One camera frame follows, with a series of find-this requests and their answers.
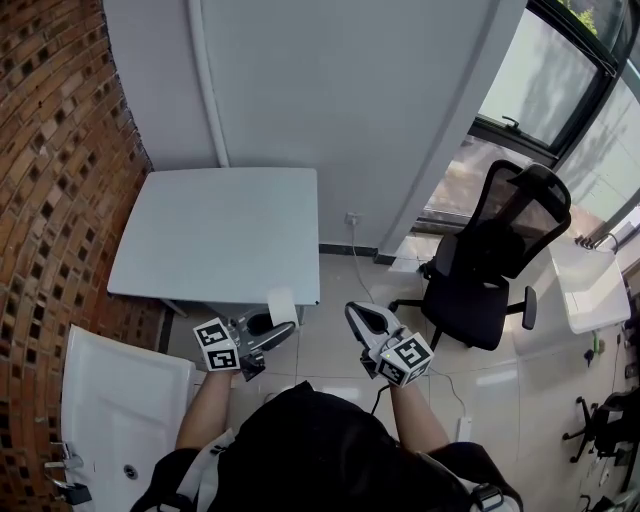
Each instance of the person's arm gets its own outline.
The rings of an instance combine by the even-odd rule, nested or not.
[[[182,419],[176,450],[201,450],[225,431],[233,371],[209,372]]]
[[[429,453],[449,444],[447,433],[415,382],[404,388],[392,385],[390,391],[398,437],[404,448]]]

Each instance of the white pipe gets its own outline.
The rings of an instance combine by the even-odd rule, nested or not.
[[[193,52],[196,57],[196,69],[198,71],[200,89],[202,89],[202,97],[204,98],[204,107],[207,112],[209,128],[213,138],[213,145],[216,148],[216,153],[218,153],[220,167],[229,167],[229,155],[227,154],[227,146],[224,143],[222,124],[220,123],[215,91],[213,90],[213,79],[211,78],[212,69],[209,65],[209,59],[207,58],[207,43],[204,35],[201,0],[189,0],[189,24],[191,26]]]

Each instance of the office chair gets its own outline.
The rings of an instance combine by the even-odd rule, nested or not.
[[[617,443],[640,440],[640,388],[626,393],[612,393],[600,407],[598,404],[591,404],[591,414],[584,398],[579,396],[576,403],[582,405],[585,426],[575,434],[567,432],[562,435],[563,441],[583,436],[578,453],[569,459],[570,462],[578,462],[587,443],[591,441],[595,443],[589,453],[596,449],[598,457],[614,457]],[[611,413],[620,417],[609,421]]]
[[[509,282],[571,224],[571,196],[553,172],[539,164],[524,171],[506,160],[494,162],[467,226],[445,235],[435,257],[420,266],[429,280],[422,300],[398,299],[389,305],[419,307],[442,333],[468,347],[495,350],[506,315],[523,313],[533,329],[537,300],[527,286],[523,302],[508,305]]]

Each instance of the table top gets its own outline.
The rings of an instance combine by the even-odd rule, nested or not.
[[[289,287],[320,300],[314,169],[152,172],[127,222],[111,293],[202,302],[267,302]]]

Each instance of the sink drain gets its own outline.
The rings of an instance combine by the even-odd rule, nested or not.
[[[136,468],[129,464],[124,467],[124,474],[127,475],[127,478],[130,480],[135,480],[136,478],[138,478],[138,472],[136,471]]]

